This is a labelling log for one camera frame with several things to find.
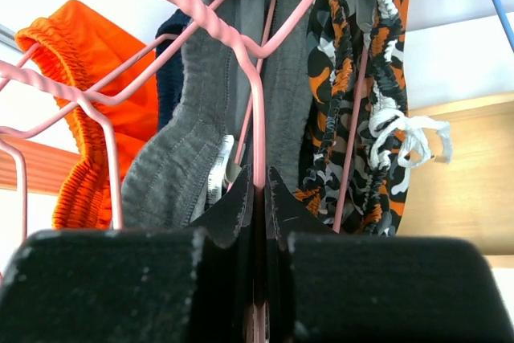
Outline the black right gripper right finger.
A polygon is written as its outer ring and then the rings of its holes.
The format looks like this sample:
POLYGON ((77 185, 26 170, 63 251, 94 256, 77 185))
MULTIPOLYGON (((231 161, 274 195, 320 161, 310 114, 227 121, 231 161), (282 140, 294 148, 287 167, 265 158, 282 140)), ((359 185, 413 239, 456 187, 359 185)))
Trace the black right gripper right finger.
POLYGON ((342 235, 275 168, 265 188, 273 342, 510 342, 491 270, 469 242, 342 235))

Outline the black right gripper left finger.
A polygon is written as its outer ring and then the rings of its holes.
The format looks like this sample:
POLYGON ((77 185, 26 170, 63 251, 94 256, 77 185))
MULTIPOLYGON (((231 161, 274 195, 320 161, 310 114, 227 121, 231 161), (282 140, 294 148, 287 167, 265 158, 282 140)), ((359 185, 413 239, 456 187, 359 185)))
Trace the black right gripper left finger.
POLYGON ((1 286, 4 342, 242 342, 253 171, 189 226, 39 231, 1 286))

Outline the orange camouflage shorts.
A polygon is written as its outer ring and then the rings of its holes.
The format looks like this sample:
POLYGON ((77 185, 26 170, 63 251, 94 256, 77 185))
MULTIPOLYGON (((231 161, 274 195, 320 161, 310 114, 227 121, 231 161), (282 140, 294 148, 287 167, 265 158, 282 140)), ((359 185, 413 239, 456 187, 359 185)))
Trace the orange camouflage shorts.
POLYGON ((426 131, 442 161, 451 127, 410 116, 403 65, 409 0, 314 0, 307 25, 313 95, 296 198, 346 234, 392 236, 410 173, 429 161, 426 131))

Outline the pink hanger of navy shorts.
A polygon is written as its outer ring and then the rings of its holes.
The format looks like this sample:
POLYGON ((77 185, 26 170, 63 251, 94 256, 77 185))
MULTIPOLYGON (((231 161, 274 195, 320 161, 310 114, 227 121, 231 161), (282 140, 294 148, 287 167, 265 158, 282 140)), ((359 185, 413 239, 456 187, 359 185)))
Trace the pink hanger of navy shorts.
POLYGON ((78 88, 69 87, 65 84, 55 82, 54 80, 48 79, 45 76, 41 76, 39 73, 26 68, 14 67, 12 72, 7 70, 7 75, 13 77, 15 80, 29 84, 41 91, 49 92, 50 94, 58 97, 62 97, 71 101, 70 107, 75 108, 81 107, 89 117, 99 123, 104 130, 104 136, 108 151, 108 166, 110 173, 110 191, 112 197, 112 221, 111 228, 120 229, 122 228, 123 216, 121 209, 121 193, 120 193, 120 172, 118 166, 118 155, 115 144, 115 136, 111 122, 108 118, 97 111, 92 103, 98 101, 101 104, 106 105, 117 105, 125 101, 129 96, 135 93, 141 85, 153 74, 160 69, 163 64, 183 45, 186 40, 198 29, 199 27, 207 29, 207 27, 219 27, 221 32, 227 31, 230 28, 220 20, 214 10, 219 7, 225 0, 214 0, 209 6, 202 3, 201 0, 186 0, 186 4, 181 9, 186 12, 187 6, 191 6, 192 10, 189 12, 191 18, 195 20, 195 23, 190 24, 187 29, 180 35, 175 37, 175 41, 169 45, 169 47, 155 59, 151 65, 149 65, 130 85, 115 96, 106 96, 98 91, 114 80, 117 76, 122 74, 124 71, 129 69, 139 59, 154 49, 161 41, 173 38, 172 35, 162 35, 155 39, 151 44, 146 46, 144 49, 138 51, 133 57, 127 62, 123 63, 116 70, 109 73, 105 78, 99 81, 97 84, 83 92, 78 88))

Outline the navy blue shorts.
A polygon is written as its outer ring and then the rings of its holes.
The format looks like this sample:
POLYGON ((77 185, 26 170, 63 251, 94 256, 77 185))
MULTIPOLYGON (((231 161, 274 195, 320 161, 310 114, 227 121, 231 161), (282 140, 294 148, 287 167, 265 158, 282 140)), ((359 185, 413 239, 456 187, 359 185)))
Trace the navy blue shorts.
MULTIPOLYGON (((190 16, 180 9, 157 29, 156 38, 161 35, 180 35, 189 25, 190 16)), ((184 65, 181 49, 178 49, 157 71, 158 124, 157 130, 163 129, 173 116, 182 97, 184 83, 184 65)))

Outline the pink hanger of orange shorts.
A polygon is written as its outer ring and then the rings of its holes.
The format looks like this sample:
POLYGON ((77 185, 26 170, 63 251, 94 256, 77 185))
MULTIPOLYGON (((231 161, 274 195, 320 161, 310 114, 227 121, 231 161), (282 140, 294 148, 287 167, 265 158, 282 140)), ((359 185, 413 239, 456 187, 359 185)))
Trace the pink hanger of orange shorts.
MULTIPOLYGON (((13 77, 7 75, 7 70, 13 70, 14 67, 22 68, 30 59, 35 51, 39 48, 39 44, 36 43, 27 52, 22 53, 21 59, 13 65, 1 61, 1 93, 5 86, 14 80, 13 77)), ((27 238, 28 226, 27 226, 27 192, 28 192, 28 177, 27 177, 27 161, 22 155, 22 150, 18 149, 17 145, 34 145, 33 142, 26 141, 20 134, 21 130, 13 129, 7 124, 1 125, 1 152, 4 152, 10 156, 12 162, 1 164, 1 190, 15 190, 17 191, 18 199, 18 219, 19 219, 19 237, 16 247, 19 247, 21 243, 27 238)))

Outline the grey shorts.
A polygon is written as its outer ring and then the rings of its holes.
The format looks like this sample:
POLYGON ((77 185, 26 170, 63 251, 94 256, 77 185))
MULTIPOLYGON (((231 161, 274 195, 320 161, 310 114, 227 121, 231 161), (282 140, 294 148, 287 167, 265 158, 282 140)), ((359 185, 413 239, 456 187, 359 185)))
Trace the grey shorts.
MULTIPOLYGON (((214 0, 203 0, 211 3, 214 0)), ((266 17, 280 28, 301 0, 226 0, 220 19, 259 41, 266 17)), ((302 18, 263 62, 267 163, 290 191, 300 184, 300 148, 312 93, 307 75, 306 30, 302 18)), ((170 122, 152 137, 130 166, 122 185, 127 228, 176 228, 200 216, 208 203, 208 176, 225 153, 227 136, 238 137, 250 84, 234 52, 205 30, 182 46, 182 97, 170 122)))

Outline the pink hanger of camouflage shorts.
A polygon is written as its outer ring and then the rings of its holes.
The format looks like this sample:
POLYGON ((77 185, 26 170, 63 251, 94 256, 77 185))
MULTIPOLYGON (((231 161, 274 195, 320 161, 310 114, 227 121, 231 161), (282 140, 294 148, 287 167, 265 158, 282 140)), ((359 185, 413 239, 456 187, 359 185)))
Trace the pink hanger of camouflage shorts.
POLYGON ((374 0, 314 0, 308 19, 308 77, 315 99, 313 160, 295 196, 339 232, 353 159, 368 61, 374 0))

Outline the pink hanger of grey shorts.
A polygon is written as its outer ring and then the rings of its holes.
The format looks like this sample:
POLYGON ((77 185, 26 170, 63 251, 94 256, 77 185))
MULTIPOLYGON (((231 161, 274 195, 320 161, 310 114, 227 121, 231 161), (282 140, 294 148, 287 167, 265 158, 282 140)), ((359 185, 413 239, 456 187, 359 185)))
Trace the pink hanger of grey shorts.
POLYGON ((240 128, 250 85, 206 31, 182 46, 182 96, 122 184, 148 301, 141 342, 240 342, 264 211, 253 195, 256 142, 240 128))

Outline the blue wire hanger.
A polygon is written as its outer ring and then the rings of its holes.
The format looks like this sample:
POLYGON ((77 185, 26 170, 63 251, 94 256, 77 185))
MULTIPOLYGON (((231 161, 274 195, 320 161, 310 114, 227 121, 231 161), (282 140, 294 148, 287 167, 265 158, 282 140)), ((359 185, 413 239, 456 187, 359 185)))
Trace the blue wire hanger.
POLYGON ((492 0, 492 3, 495 8, 498 19, 501 23, 501 26, 503 27, 503 30, 504 30, 505 36, 507 38, 507 41, 509 43, 509 46, 512 49, 512 51, 514 51, 513 30, 512 30, 511 24, 508 20, 508 16, 504 9, 503 3, 501 2, 501 0, 492 0))

